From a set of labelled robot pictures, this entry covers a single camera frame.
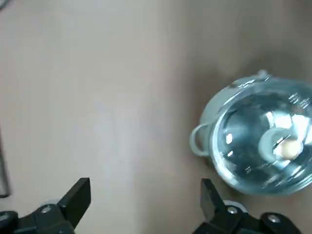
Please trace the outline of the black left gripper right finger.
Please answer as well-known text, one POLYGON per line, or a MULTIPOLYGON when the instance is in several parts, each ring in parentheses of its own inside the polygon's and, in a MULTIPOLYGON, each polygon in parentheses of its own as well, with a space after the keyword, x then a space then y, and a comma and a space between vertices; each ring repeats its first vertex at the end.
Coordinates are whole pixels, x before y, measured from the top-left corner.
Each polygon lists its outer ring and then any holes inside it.
POLYGON ((225 203, 208 178, 201 180, 200 206, 205 221, 195 234, 299 234, 301 231, 286 216, 266 212, 255 218, 239 207, 225 203))

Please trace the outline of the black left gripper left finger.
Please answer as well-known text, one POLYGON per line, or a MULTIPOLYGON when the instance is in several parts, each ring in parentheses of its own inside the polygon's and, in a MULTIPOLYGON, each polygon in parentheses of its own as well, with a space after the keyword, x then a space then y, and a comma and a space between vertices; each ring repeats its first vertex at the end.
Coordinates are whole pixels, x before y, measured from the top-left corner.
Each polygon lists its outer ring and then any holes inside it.
POLYGON ((15 211, 0 213, 2 234, 73 234, 91 204, 88 177, 80 178, 56 204, 46 204, 19 217, 15 211))

